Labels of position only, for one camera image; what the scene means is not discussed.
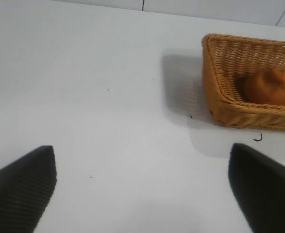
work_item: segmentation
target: white table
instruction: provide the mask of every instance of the white table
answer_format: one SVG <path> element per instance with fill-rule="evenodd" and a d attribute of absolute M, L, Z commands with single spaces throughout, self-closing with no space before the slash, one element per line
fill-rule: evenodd
<path fill-rule="evenodd" d="M 285 133 L 214 124 L 207 33 L 285 40 L 279 27 L 0 1 L 0 168 L 40 145 L 56 154 L 36 233 L 251 232 L 229 186 L 230 148 L 285 165 Z"/>

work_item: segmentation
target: black gripper pad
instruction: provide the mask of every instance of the black gripper pad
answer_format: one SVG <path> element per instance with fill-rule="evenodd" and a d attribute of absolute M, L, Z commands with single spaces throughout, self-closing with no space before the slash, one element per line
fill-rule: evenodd
<path fill-rule="evenodd" d="M 0 233 L 32 233 L 56 186 L 52 146 L 41 146 L 0 170 Z"/>
<path fill-rule="evenodd" d="M 246 145 L 234 144 L 228 173 L 252 231 L 285 233 L 285 166 Z"/>

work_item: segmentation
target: bread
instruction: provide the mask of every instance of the bread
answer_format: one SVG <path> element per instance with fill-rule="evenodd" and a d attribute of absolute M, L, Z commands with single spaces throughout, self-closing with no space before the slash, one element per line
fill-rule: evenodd
<path fill-rule="evenodd" d="M 278 66 L 260 70 L 246 80 L 244 92 L 252 103 L 285 106 L 285 72 Z"/>

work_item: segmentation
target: tile grout line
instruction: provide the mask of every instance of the tile grout line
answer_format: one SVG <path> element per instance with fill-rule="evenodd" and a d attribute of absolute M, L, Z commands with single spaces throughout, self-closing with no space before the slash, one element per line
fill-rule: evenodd
<path fill-rule="evenodd" d="M 276 23 L 276 25 L 275 25 L 275 26 L 278 26 L 278 24 L 279 24 L 280 20 L 281 20 L 281 19 L 282 19 L 282 17 L 284 16 L 284 14 L 285 14 L 285 10 L 284 10 L 284 12 L 283 12 L 282 16 L 280 16 L 280 18 L 279 18 L 279 20 L 277 21 L 277 23 Z"/>

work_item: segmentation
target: wicker basket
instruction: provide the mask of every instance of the wicker basket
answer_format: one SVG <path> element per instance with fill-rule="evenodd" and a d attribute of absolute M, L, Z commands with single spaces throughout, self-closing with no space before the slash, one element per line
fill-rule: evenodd
<path fill-rule="evenodd" d="M 258 70 L 285 70 L 285 42 L 208 34 L 202 40 L 203 79 L 217 123 L 237 128 L 285 131 L 285 106 L 247 102 L 242 86 Z"/>

